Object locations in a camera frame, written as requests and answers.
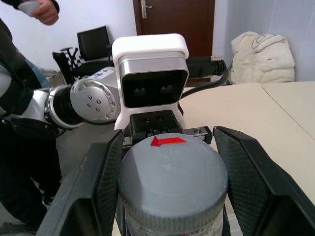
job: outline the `gray cylindrical container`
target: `gray cylindrical container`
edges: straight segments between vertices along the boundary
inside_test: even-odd
[[[121,163],[120,196],[133,236],[221,236],[228,177],[219,154],[183,134],[160,134],[133,146]]]

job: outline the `door handle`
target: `door handle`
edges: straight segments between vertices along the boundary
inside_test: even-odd
[[[152,8],[153,6],[147,6],[146,1],[141,1],[141,9],[142,9],[142,19],[147,19],[147,8]]]

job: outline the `chair backrest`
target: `chair backrest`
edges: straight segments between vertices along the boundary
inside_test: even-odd
[[[106,26],[78,33],[78,41],[80,54],[85,61],[108,57]]]
[[[53,58],[57,62],[61,73],[63,74],[64,80],[67,84],[72,84],[72,72],[68,63],[67,57],[64,53],[53,53]]]

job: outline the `container lid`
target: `container lid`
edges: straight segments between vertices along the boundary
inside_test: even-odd
[[[157,139],[160,146],[152,146]],[[210,223],[223,208],[227,184],[220,155],[184,134],[160,134],[136,144],[125,155],[119,177],[120,196],[133,219],[172,233]]]

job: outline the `black chair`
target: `black chair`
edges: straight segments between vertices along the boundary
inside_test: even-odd
[[[75,63],[77,48],[72,55],[70,53],[72,48],[61,49],[62,52],[69,54],[74,77],[90,76],[105,67],[114,66],[110,60],[112,45],[109,42],[106,26],[78,33],[78,41],[80,55],[85,60],[85,63],[80,66]],[[102,58],[108,58],[108,60],[91,61]]]
[[[74,83],[74,78],[71,72],[70,65],[64,53],[53,53],[53,58],[58,64],[64,80],[68,85]]]

